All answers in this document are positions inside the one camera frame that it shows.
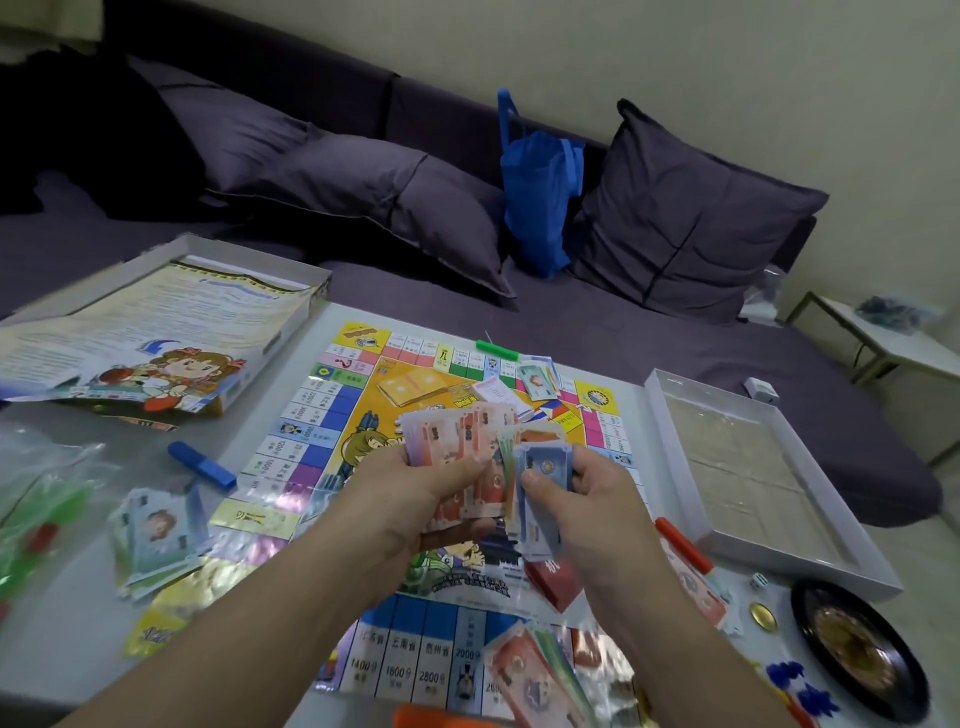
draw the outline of hand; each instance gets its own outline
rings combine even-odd
[[[413,468],[404,447],[394,445],[375,450],[356,467],[317,530],[332,531],[356,560],[363,572],[357,588],[367,607],[396,591],[414,554],[494,532],[493,519],[478,519],[420,533],[442,500],[464,490],[490,464],[490,458],[468,457]]]
[[[605,630],[615,631],[651,590],[679,590],[660,535],[622,466],[574,445],[576,493],[532,470],[521,475],[521,483],[526,496],[557,520],[564,557],[580,575],[590,608]]]

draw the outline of white tabletop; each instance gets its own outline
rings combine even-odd
[[[823,296],[818,298],[838,316],[863,333],[887,355],[904,364],[915,364],[933,372],[960,379],[960,356],[922,331],[898,333],[864,321],[852,307]]]
[[[303,381],[317,355],[329,345],[341,326],[351,320],[460,346],[473,345],[472,341],[457,336],[335,303],[323,303],[221,419],[196,422],[174,433],[163,434],[55,404],[38,403],[8,407],[0,412],[0,423],[20,422],[66,444],[107,443],[109,459],[120,464],[123,470],[118,478],[122,486],[101,494],[98,512],[106,513],[106,508],[119,500],[124,489],[149,484],[150,478],[182,473],[165,453],[166,444],[172,439],[184,440],[215,457],[225,467],[238,471]],[[483,334],[482,331],[476,333],[478,338]],[[643,388],[571,369],[562,363],[559,369],[563,375],[613,390],[640,477],[647,486],[651,511],[655,515],[666,515],[683,528]],[[204,489],[208,512],[219,499],[211,489]],[[102,526],[91,531],[77,547],[61,551],[61,556],[47,565],[46,573],[35,581],[30,591],[16,600],[0,629],[0,699],[73,708],[136,664],[122,656],[121,648],[149,600],[133,605],[116,597],[112,555]],[[818,688],[830,690],[843,709],[840,716],[830,721],[831,726],[889,725],[856,705],[818,669],[793,625],[789,592],[784,586],[773,583],[763,598],[780,622],[778,638],[761,632],[750,622],[747,607],[756,597],[748,585],[749,570],[720,562],[718,571],[718,578],[737,599],[744,635],[734,639],[733,644],[745,656],[764,664],[788,657],[803,663],[808,668],[808,680]],[[387,701],[356,695],[309,692],[291,716],[288,727],[389,726],[394,707]],[[945,725],[934,714],[924,723],[924,726],[938,728]]]

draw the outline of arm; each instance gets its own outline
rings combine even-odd
[[[411,468],[403,448],[369,455],[314,527],[60,728],[282,726],[347,627],[393,593],[414,553],[493,531],[483,519],[420,535],[440,500],[484,467],[466,459]]]
[[[663,549],[633,480],[574,448],[576,493],[527,471],[526,495],[553,514],[564,556],[600,625],[623,650],[663,728],[796,728],[783,703],[700,614]]]

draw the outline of wall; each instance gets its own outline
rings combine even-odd
[[[697,146],[831,194],[786,306],[815,288],[960,308],[953,0],[201,1],[490,104],[506,85],[526,114],[601,140],[630,97]],[[960,348],[960,321],[945,326]],[[832,327],[805,327],[852,360]],[[896,377],[908,442],[960,437],[960,387]]]

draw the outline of clear plastic bag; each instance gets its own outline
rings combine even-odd
[[[743,294],[740,318],[757,323],[773,324],[777,318],[777,303],[783,290],[786,274],[776,265],[763,269],[759,279]]]
[[[118,466],[102,459],[104,449],[0,428],[0,458],[11,463],[0,481],[0,620],[37,569],[70,543],[62,532],[78,529],[91,495],[116,475]]]
[[[944,315],[942,309],[912,303],[903,296],[872,296],[856,308],[856,315],[879,327],[912,334]]]

